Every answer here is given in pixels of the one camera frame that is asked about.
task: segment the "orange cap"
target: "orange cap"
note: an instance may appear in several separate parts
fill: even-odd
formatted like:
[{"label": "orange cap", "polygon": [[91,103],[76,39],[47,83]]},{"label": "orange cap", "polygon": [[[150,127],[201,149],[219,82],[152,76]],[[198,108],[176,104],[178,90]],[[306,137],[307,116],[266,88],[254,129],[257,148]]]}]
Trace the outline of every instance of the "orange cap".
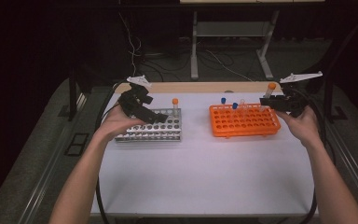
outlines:
[{"label": "orange cap", "polygon": [[270,82],[270,83],[268,84],[268,88],[269,88],[270,90],[275,90],[276,87],[277,87],[277,84],[275,84],[275,82]]}]

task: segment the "human arm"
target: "human arm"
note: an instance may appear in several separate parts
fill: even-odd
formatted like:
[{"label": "human arm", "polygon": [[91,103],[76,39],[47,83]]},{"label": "human arm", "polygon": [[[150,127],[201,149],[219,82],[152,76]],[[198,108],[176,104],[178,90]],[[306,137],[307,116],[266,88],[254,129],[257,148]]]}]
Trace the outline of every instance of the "human arm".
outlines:
[{"label": "human arm", "polygon": [[84,154],[66,180],[54,205],[49,223],[87,223],[90,216],[94,190],[98,180],[103,154],[109,141],[134,125],[144,124],[130,119],[115,106],[100,128],[92,136]]},{"label": "human arm", "polygon": [[276,113],[308,151],[322,223],[357,224],[358,204],[324,148],[313,110],[306,106],[298,118]]}]

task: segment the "forearm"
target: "forearm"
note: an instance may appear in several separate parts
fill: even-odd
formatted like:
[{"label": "forearm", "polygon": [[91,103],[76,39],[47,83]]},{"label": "forearm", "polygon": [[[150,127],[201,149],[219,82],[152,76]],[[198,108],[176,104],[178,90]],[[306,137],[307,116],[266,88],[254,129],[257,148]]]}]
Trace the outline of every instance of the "forearm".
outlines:
[{"label": "forearm", "polygon": [[108,140],[94,134],[87,149],[65,182],[49,223],[86,223]]},{"label": "forearm", "polygon": [[316,198],[323,223],[358,223],[358,204],[320,139],[303,143],[310,155]]}]

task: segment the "white plastic bracket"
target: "white plastic bracket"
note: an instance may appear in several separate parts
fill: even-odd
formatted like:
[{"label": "white plastic bracket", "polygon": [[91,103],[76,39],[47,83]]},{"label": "white plastic bracket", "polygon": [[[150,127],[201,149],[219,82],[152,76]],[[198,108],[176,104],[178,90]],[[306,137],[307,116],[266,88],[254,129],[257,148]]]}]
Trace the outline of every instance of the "white plastic bracket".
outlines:
[{"label": "white plastic bracket", "polygon": [[144,86],[144,87],[152,87],[152,84],[146,80],[145,76],[128,77],[127,81],[129,81],[130,83],[140,85],[140,86]]},{"label": "white plastic bracket", "polygon": [[293,73],[290,74],[289,77],[281,78],[280,83],[287,83],[287,82],[298,82],[301,80],[311,79],[314,77],[321,77],[323,75],[322,72],[314,73],[314,74],[298,74],[294,75]]}]

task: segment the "person's left arm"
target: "person's left arm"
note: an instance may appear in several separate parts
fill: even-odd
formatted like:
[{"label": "person's left arm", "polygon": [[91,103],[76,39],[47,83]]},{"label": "person's left arm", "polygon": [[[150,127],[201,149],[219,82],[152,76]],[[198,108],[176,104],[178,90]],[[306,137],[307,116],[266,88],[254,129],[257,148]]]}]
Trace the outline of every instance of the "person's left arm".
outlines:
[{"label": "person's left arm", "polygon": [[54,205],[49,223],[87,223],[103,154],[109,141],[134,125],[144,124],[128,118],[120,105],[113,108],[92,136],[83,156],[66,180]]}]

